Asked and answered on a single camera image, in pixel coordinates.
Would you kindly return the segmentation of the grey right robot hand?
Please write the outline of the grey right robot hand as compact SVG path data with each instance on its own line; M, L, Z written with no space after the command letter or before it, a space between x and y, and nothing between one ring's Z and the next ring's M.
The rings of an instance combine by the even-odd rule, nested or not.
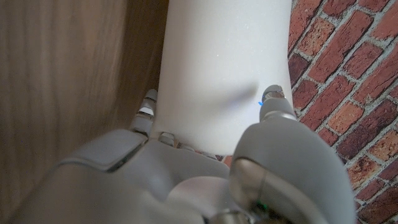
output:
M60 162L10 223L354 223L348 174L296 119L279 85L262 96L230 165L174 136L149 139L138 114Z

